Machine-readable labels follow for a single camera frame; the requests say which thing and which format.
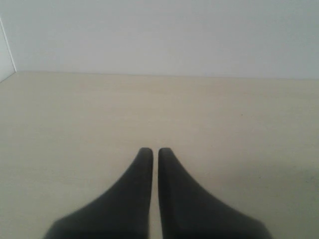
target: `wall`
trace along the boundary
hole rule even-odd
[[[319,78],[317,0],[1,0],[17,70]]]
[[[0,19],[0,82],[13,73],[14,68]]]

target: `white wall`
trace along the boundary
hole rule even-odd
[[[0,82],[14,73],[14,68],[5,40],[0,19]]]
[[[319,78],[318,0],[1,0],[17,70]]]

